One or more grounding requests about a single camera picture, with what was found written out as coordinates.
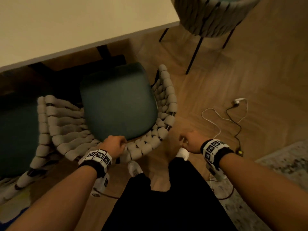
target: woven chair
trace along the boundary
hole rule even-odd
[[[174,7],[179,15],[181,24],[191,34],[200,36],[199,43],[190,61],[186,74],[197,55],[205,37],[219,37],[229,32],[222,48],[224,49],[238,26],[246,15],[260,0],[175,0]],[[159,42],[164,38],[164,31]]]
[[[120,68],[120,72],[121,71],[123,73],[129,72],[130,74],[128,73],[128,75],[141,72],[141,74],[139,73],[136,75],[137,78],[141,78],[142,76],[145,77],[145,71],[139,63],[122,66]],[[30,170],[22,174],[20,177],[6,177],[0,181],[0,186],[8,186],[8,184],[10,184],[10,186],[0,194],[0,204],[10,200],[18,193],[18,191],[44,176],[47,171],[61,159],[61,157],[66,157],[70,161],[81,160],[87,152],[97,149],[97,145],[109,134],[129,135],[126,136],[126,138],[130,139],[136,139],[136,137],[142,136],[127,144],[124,154],[116,163],[127,163],[130,160],[139,159],[160,145],[161,141],[167,137],[168,131],[174,125],[174,116],[177,112],[175,90],[165,65],[159,66],[155,84],[153,84],[152,87],[150,87],[147,80],[146,83],[145,80],[141,80],[147,88],[140,90],[141,93],[138,93],[137,97],[147,96],[147,94],[149,94],[148,101],[154,102],[155,109],[154,114],[151,114],[150,118],[145,117],[144,123],[142,124],[140,119],[143,114],[141,113],[141,116],[139,117],[138,112],[143,111],[144,113],[147,113],[148,111],[153,112],[153,110],[152,106],[146,106],[145,103],[140,103],[139,100],[137,100],[136,105],[143,108],[149,108],[149,110],[144,110],[143,108],[137,110],[136,107],[134,107],[131,111],[136,112],[133,114],[133,117],[137,116],[136,118],[131,118],[130,122],[132,123],[132,128],[138,125],[138,123],[143,126],[143,129],[140,129],[138,126],[135,127],[138,131],[134,132],[134,135],[137,136],[131,135],[130,132],[126,133],[127,129],[131,130],[129,124],[124,126],[121,130],[115,128],[115,130],[111,129],[106,131],[102,128],[102,131],[99,132],[97,136],[91,134],[91,128],[86,125],[87,122],[94,122],[92,123],[93,126],[105,124],[104,122],[96,123],[95,117],[92,116],[93,113],[96,113],[100,119],[102,118],[102,115],[99,113],[99,108],[100,106],[104,106],[102,105],[102,102],[106,100],[101,100],[101,96],[97,94],[96,86],[100,89],[101,85],[106,88],[106,83],[110,82],[114,87],[117,87],[116,83],[121,83],[121,78],[122,77],[107,78],[106,80],[101,81],[101,83],[96,81],[95,86],[91,84],[90,87],[87,86],[86,88],[81,88],[81,95],[84,104],[84,108],[81,109],[71,104],[69,101],[57,99],[53,95],[39,97],[37,99],[39,138],[36,155],[30,163]],[[124,82],[127,83],[127,76],[124,76],[123,79]],[[91,97],[91,92],[93,90],[96,93],[95,97]],[[128,89],[127,92],[135,94],[138,91]],[[121,100],[116,100],[116,97],[114,97],[114,99],[115,104],[121,102]],[[109,109],[104,107],[103,112],[107,112],[108,110],[108,115],[111,116],[114,112],[112,110],[113,108],[118,112],[120,107],[114,106],[109,107]],[[99,197],[106,189],[106,181],[109,181],[108,173],[104,178],[96,180],[91,195]]]

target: fist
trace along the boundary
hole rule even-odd
[[[194,154],[200,154],[200,148],[201,145],[210,138],[203,136],[198,131],[190,131],[186,133],[180,134],[179,141],[183,140],[183,143],[181,143],[181,147],[185,148],[187,151],[194,153]]]
[[[98,145],[98,148],[107,151],[113,159],[116,159],[124,152],[126,143],[124,136],[110,135]]]

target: chair backrest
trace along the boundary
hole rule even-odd
[[[175,0],[181,24],[191,34],[218,37],[234,29],[260,0]]]

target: black metal chair leg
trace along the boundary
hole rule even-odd
[[[196,47],[196,50],[195,50],[195,52],[194,52],[194,54],[193,54],[193,57],[192,57],[192,59],[191,59],[191,61],[190,61],[189,66],[188,66],[188,68],[187,68],[186,74],[189,73],[190,67],[192,66],[193,61],[195,60],[195,57],[196,57],[196,55],[197,55],[197,53],[198,53],[198,50],[199,50],[199,48],[200,48],[200,45],[201,45],[202,41],[203,41],[203,37],[201,37],[200,40],[199,40],[199,43],[198,43],[198,45],[197,45],[197,47]]]
[[[231,35],[233,34],[235,28],[233,28],[230,32],[230,34],[228,35],[227,39],[226,39],[226,42],[224,43],[224,46],[222,46],[222,49],[224,49],[226,47],[226,45],[228,44],[229,40],[230,40],[230,37]]]
[[[164,33],[161,35],[160,39],[159,39],[159,42],[161,42],[161,40],[164,38],[165,34],[167,33],[169,28],[166,28]]]

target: white sneaker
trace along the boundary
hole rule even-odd
[[[143,173],[140,165],[134,160],[128,163],[128,171],[132,177],[136,177],[139,173]]]
[[[185,148],[180,148],[175,157],[182,157],[184,160],[188,160],[189,152]]]

